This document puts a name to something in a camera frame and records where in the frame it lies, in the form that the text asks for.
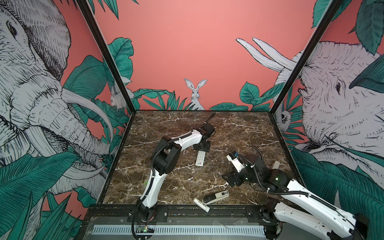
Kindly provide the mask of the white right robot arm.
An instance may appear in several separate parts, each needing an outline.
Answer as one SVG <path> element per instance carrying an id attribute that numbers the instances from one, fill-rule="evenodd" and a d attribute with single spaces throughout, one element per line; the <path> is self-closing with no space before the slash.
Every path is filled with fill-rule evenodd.
<path id="1" fill-rule="evenodd" d="M 243 183 L 257 184 L 270 194 L 268 203 L 259 209 L 261 218 L 268 223 L 296 226 L 322 240 L 366 240 L 369 219 L 362 214 L 344 211 L 316 194 L 297 180 L 291 179 L 278 168 L 269 168 L 263 154 L 245 156 L 233 151 L 227 155 L 235 170 L 224 174 L 231 186 Z"/>

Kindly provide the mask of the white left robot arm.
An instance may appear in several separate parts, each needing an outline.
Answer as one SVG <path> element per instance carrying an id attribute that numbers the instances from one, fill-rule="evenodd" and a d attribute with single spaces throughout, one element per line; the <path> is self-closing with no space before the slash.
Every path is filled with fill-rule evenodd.
<path id="1" fill-rule="evenodd" d="M 137 200 L 136 208 L 132 214 L 132 222 L 136 219 L 143 222 L 151 221 L 155 214 L 159 192 L 165 178 L 177 165 L 181 152 L 189 147 L 200 152 L 208 152 L 211 148 L 209 138 L 214 134 L 215 128 L 209 123 L 216 113 L 212 113 L 201 127 L 192 128 L 188 133 L 170 138 L 164 136 L 159 141 L 151 155 L 148 184 L 144 193 Z"/>

